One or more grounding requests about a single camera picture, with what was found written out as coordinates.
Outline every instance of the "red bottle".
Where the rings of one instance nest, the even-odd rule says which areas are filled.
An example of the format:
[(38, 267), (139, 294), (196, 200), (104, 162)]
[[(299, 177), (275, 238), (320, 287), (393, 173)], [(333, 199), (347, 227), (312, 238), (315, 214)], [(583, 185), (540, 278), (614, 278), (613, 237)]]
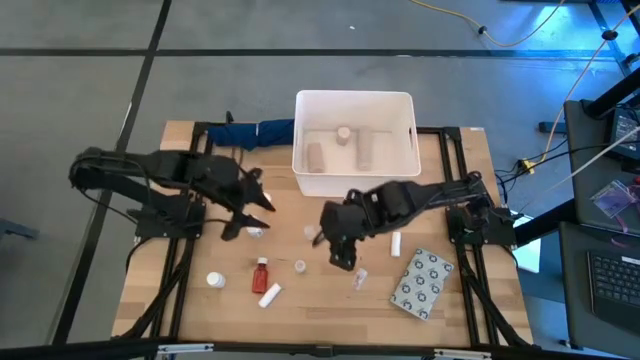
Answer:
[(251, 291), (256, 294), (264, 294), (267, 291), (267, 258), (258, 258), (258, 267), (253, 271), (253, 286)]

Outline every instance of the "desk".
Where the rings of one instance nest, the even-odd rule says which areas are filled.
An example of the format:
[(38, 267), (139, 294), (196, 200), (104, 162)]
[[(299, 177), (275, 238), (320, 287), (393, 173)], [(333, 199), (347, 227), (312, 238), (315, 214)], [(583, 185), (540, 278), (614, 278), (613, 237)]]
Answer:
[[(587, 116), (579, 101), (567, 101), (564, 105), (564, 112), (569, 150), (605, 142), (606, 121), (594, 120)], [(602, 149), (604, 148), (587, 149), (571, 154), (571, 171), (584, 165)], [(602, 210), (593, 204), (590, 198), (613, 180), (620, 180), (623, 184), (631, 184), (635, 177), (634, 174), (623, 172), (620, 169), (619, 161), (606, 156), (599, 158), (573, 177), (573, 199), (516, 228), (518, 243), (527, 243), (557, 230), (561, 221), (622, 232), (618, 221), (609, 219)], [(630, 206), (622, 211), (620, 216), (629, 227), (630, 234), (640, 235), (640, 216), (638, 216), (635, 207)]]
[[(161, 149), (187, 149), (193, 122), (169, 121)], [(478, 170), (493, 199), (499, 195), (484, 130), (462, 129), (462, 144), (469, 171)], [(444, 181), (437, 136), (420, 135), (422, 174), (420, 183)], [(455, 154), (451, 144), (450, 154)], [(229, 154), (228, 149), (215, 149)], [(455, 156), (450, 155), (457, 169)], [(267, 213), (248, 206), (246, 212), (271, 225), (259, 239), (243, 230), (232, 241), (220, 240), (221, 225), (209, 223), (196, 241), (191, 274), (182, 314), (179, 338), (183, 341), (241, 342), (261, 344), (342, 344), (388, 346), (468, 347), (468, 331), (460, 277), (452, 272), (431, 317), (423, 322), (389, 302), (400, 276), (418, 247), (457, 263), (448, 241), (443, 209), (427, 211), (402, 229), (402, 254), (392, 258), (390, 235), (359, 242), (357, 267), (369, 273), (361, 290), (352, 288), (355, 272), (345, 272), (328, 262), (325, 243), (312, 249), (303, 233), (307, 225), (318, 224), (326, 199), (303, 197), (291, 169), (291, 147), (280, 146), (245, 152), (242, 166), (264, 170), (265, 192), (277, 209)], [(207, 218), (228, 217), (221, 208), (208, 206)], [(133, 256), (113, 327), (113, 335), (128, 330), (158, 291), (166, 239), (152, 240)], [(531, 342), (529, 322), (513, 260), (501, 248), (484, 247), (491, 295), (518, 334)], [(251, 293), (252, 274), (259, 256), (269, 259), (270, 283), (278, 282), (282, 292), (267, 309), (258, 307), (260, 295)], [(295, 273), (293, 264), (303, 259), (306, 273)], [(207, 273), (218, 271), (227, 277), (224, 289), (213, 289)], [(161, 334), (168, 333), (173, 300), (167, 301)], [(482, 307), (475, 299), (481, 340), (487, 341)]]
[[(559, 232), (569, 340), (575, 345), (637, 357), (640, 354), (640, 336), (602, 321), (591, 312), (586, 252), (619, 252), (609, 242), (612, 233), (565, 222), (560, 223)], [(625, 255), (640, 257), (638, 249), (623, 251)]]

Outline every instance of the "white cylinder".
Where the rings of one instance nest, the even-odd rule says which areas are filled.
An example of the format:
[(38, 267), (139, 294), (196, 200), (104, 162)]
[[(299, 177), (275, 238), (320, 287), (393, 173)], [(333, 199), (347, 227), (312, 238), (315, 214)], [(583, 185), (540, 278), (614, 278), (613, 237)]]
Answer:
[(391, 256), (400, 256), (400, 243), (402, 241), (402, 234), (399, 231), (394, 231), (391, 234)]
[(249, 236), (251, 236), (252, 238), (259, 238), (262, 235), (264, 235), (264, 229), (263, 228), (257, 228), (257, 227), (253, 227), (253, 226), (248, 226), (247, 227), (247, 232), (249, 233)]
[(278, 283), (271, 285), (269, 290), (264, 293), (262, 299), (260, 299), (260, 301), (258, 302), (258, 305), (260, 305), (261, 308), (266, 308), (267, 306), (269, 306), (276, 295), (278, 295), (280, 290), (282, 290), (282, 288), (280, 287), (280, 285), (278, 285)]
[(224, 284), (226, 282), (227, 282), (227, 279), (225, 279), (224, 275), (222, 275), (220, 273), (211, 272), (211, 273), (209, 273), (209, 275), (207, 275), (207, 283), (211, 287), (222, 288), (222, 287), (224, 287)]
[(302, 274), (307, 269), (307, 264), (302, 260), (298, 260), (296, 261), (294, 267), (298, 274)]
[(341, 126), (338, 128), (338, 133), (336, 135), (336, 142), (338, 145), (345, 146), (349, 142), (349, 138), (351, 137), (351, 130), (346, 126)]
[(373, 162), (373, 131), (368, 126), (363, 126), (358, 131), (358, 170), (369, 171)]
[(307, 167), (310, 173), (317, 174), (325, 171), (322, 145), (318, 142), (307, 145)]

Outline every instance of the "table leg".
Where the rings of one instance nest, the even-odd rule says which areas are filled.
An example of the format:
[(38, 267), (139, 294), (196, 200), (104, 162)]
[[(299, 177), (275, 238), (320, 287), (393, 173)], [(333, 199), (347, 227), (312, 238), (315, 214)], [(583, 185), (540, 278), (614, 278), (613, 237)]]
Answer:
[(577, 223), (576, 208), (573, 199), (515, 228), (516, 245), (518, 245), (518, 247), (527, 245), (532, 240), (556, 231), (560, 221)]

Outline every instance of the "yellow cable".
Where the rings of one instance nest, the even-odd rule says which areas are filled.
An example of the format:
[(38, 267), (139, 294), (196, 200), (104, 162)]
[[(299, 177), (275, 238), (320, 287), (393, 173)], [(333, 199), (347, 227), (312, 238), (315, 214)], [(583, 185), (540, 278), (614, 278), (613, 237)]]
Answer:
[[(470, 22), (470, 23), (474, 24), (475, 26), (477, 26), (477, 27), (478, 27), (478, 29), (480, 29), (480, 28), (482, 27), (482, 25), (480, 25), (477, 21), (473, 20), (472, 18), (468, 17), (467, 15), (460, 14), (460, 13), (455, 12), (455, 11), (451, 11), (451, 10), (447, 10), (447, 9), (439, 8), (439, 7), (437, 7), (437, 6), (433, 6), (433, 5), (425, 4), (425, 3), (420, 2), (420, 1), (418, 1), (418, 0), (409, 0), (409, 1), (411, 1), (411, 2), (412, 2), (412, 3), (414, 3), (414, 4), (418, 4), (418, 5), (420, 5), (420, 6), (424, 6), (424, 7), (428, 8), (428, 9), (431, 9), (431, 10), (440, 11), (440, 12), (443, 12), (443, 13), (445, 13), (445, 14), (449, 14), (449, 15), (453, 15), (453, 16), (457, 16), (457, 17), (459, 17), (459, 18), (465, 19), (465, 20), (467, 20), (468, 22)], [(522, 43), (522, 42), (526, 41), (526, 40), (527, 40), (527, 39), (529, 39), (531, 36), (533, 36), (533, 34), (535, 34), (536, 32), (538, 32), (538, 30), (540, 30), (540, 28), (542, 28), (542, 27), (544, 26), (544, 24), (546, 24), (546, 23), (547, 23), (547, 21), (549, 21), (549, 19), (551, 19), (551, 17), (556, 13), (556, 11), (558, 11), (558, 9), (560, 8), (560, 6), (562, 6), (562, 4), (564, 4), (564, 2), (565, 2), (565, 1), (566, 1), (566, 0), (560, 0), (560, 3), (558, 4), (558, 6), (556, 6), (556, 8), (555, 8), (555, 9), (553, 9), (553, 11), (551, 12), (551, 14), (549, 14), (549, 16), (547, 16), (547, 18), (546, 18), (546, 19), (544, 19), (544, 21), (543, 21), (540, 25), (538, 25), (538, 27), (537, 27), (537, 28), (535, 28), (535, 30), (533, 30), (529, 35), (527, 35), (527, 36), (523, 37), (522, 39), (520, 39), (520, 40), (518, 40), (518, 41), (516, 41), (516, 42), (509, 43), (509, 44), (503, 44), (503, 43), (501, 43), (501, 42), (498, 42), (498, 41), (496, 41), (496, 40), (495, 40), (491, 35), (489, 35), (489, 31), (487, 31), (487, 30), (485, 30), (482, 34), (483, 34), (483, 35), (486, 35), (486, 36), (487, 36), (487, 39), (489, 39), (489, 41), (491, 41), (492, 43), (494, 43), (494, 44), (495, 44), (495, 45), (497, 45), (497, 46), (500, 46), (500, 47), (512, 47), (512, 46), (516, 46), (516, 45), (518, 45), (518, 44), (520, 44), (520, 43)]]

